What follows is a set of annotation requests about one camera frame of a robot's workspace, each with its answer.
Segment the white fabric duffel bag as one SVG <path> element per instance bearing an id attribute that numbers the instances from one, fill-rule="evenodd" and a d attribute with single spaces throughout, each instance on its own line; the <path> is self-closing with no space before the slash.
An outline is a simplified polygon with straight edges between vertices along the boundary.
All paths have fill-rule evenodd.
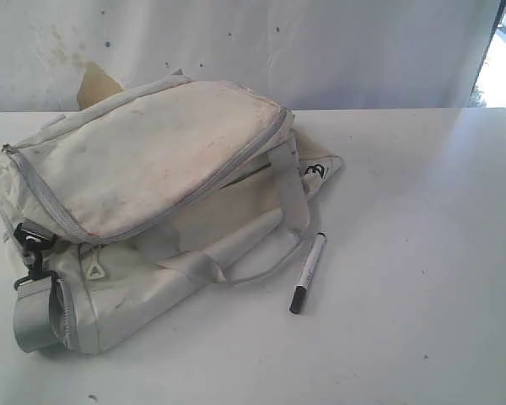
<path id="1" fill-rule="evenodd" d="M 342 158 L 297 131 L 291 110 L 227 81 L 175 72 L 57 118 L 0 151 L 0 215 L 57 236 L 57 273 L 16 291 L 13 333 L 31 353 L 102 353 L 276 244 L 285 262 L 310 201 Z"/>

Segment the white marker with black cap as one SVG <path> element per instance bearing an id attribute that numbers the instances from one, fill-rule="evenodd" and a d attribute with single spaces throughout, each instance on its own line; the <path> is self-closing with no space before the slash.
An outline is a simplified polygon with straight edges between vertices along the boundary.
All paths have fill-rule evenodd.
<path id="1" fill-rule="evenodd" d="M 294 315 L 298 315 L 302 312 L 310 284 L 315 275 L 326 241 L 327 238 L 324 232 L 317 232 L 313 238 L 313 242 L 311 243 L 310 250 L 305 258 L 302 272 L 300 274 L 299 281 L 294 288 L 293 298 L 289 306 L 289 311 Z"/>

